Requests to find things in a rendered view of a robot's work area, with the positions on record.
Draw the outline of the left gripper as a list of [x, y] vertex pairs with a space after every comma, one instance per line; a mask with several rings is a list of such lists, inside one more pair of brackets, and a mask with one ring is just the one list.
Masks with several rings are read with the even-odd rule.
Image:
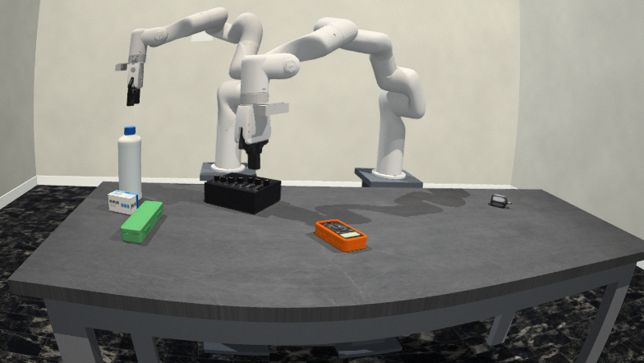
[[[246, 149], [249, 169], [260, 169], [260, 154], [263, 146], [269, 143], [270, 136], [271, 115], [258, 116], [258, 105], [240, 104], [237, 108], [234, 140], [239, 143], [238, 149]], [[259, 143], [256, 144], [257, 142]]]

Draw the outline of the green pencil case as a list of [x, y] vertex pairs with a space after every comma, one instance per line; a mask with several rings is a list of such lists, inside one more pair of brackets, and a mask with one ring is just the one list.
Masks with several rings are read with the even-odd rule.
[[121, 226], [122, 240], [142, 243], [162, 216], [162, 202], [145, 201]]

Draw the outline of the white bottle with blue cap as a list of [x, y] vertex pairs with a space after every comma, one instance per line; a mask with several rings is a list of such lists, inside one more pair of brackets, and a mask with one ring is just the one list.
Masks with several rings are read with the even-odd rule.
[[141, 190], [141, 138], [136, 135], [135, 126], [124, 128], [124, 136], [118, 140], [119, 190], [138, 194]]

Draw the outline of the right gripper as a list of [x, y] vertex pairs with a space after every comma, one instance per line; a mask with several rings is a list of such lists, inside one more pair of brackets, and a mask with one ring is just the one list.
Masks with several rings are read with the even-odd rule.
[[127, 106], [134, 106], [134, 104], [140, 103], [140, 88], [143, 87], [144, 63], [145, 62], [128, 63], [130, 66], [127, 79]]

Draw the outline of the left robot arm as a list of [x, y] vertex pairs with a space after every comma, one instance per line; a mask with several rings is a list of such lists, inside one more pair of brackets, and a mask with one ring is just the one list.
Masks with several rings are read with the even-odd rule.
[[402, 170], [406, 129], [401, 117], [422, 118], [426, 104], [419, 76], [412, 69], [396, 67], [392, 42], [386, 34], [359, 30], [349, 20], [322, 18], [315, 23], [314, 32], [265, 55], [242, 59], [240, 104], [258, 105], [258, 116], [289, 113], [289, 103], [269, 102], [270, 78], [291, 78], [299, 72], [300, 62], [324, 57], [338, 48], [370, 54], [375, 79], [384, 90], [379, 95], [379, 148], [372, 174], [386, 179], [405, 178]]

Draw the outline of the dark grey lighting desk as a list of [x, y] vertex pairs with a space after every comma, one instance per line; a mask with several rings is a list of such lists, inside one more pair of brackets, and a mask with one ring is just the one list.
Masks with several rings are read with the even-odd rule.
[[[234, 178], [234, 181], [233, 181]], [[263, 184], [264, 183], [264, 184]], [[205, 202], [255, 214], [281, 199], [281, 181], [230, 172], [205, 182]]]

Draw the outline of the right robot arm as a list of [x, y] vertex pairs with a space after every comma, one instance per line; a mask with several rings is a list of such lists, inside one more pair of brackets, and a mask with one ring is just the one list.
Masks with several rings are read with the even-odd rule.
[[[242, 150], [234, 140], [237, 107], [240, 106], [242, 59], [257, 55], [263, 36], [263, 27], [252, 13], [241, 14], [228, 24], [228, 12], [223, 7], [203, 11], [177, 21], [171, 25], [152, 29], [137, 29], [131, 33], [128, 62], [145, 62], [147, 46], [158, 47], [175, 39], [184, 38], [205, 31], [205, 33], [229, 43], [238, 44], [229, 75], [233, 79], [223, 82], [217, 92], [218, 124], [216, 135], [215, 172], [241, 172]], [[231, 29], [230, 29], [231, 28]], [[239, 41], [240, 40], [240, 41]], [[125, 71], [127, 63], [118, 63], [115, 71]]]

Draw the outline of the orange multimeter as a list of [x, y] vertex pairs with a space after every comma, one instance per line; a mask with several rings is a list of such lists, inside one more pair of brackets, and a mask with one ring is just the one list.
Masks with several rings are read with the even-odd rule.
[[315, 235], [342, 252], [366, 248], [367, 235], [337, 219], [315, 223]]

